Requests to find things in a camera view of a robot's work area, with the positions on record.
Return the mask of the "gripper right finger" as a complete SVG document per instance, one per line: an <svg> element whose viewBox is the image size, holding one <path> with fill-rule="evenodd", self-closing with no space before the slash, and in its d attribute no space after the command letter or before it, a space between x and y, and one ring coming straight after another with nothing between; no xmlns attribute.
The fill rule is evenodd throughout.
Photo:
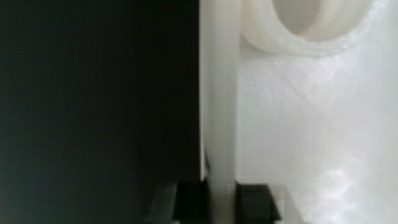
<svg viewBox="0 0 398 224"><path fill-rule="evenodd" d="M266 185L236 185L236 224L275 224L280 214Z"/></svg>

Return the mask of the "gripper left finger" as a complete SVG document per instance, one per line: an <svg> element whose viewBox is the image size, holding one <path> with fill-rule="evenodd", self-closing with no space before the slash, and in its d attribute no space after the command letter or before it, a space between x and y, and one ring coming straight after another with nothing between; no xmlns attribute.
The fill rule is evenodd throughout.
<svg viewBox="0 0 398 224"><path fill-rule="evenodd" d="M142 224L207 224L206 182L172 182L158 187Z"/></svg>

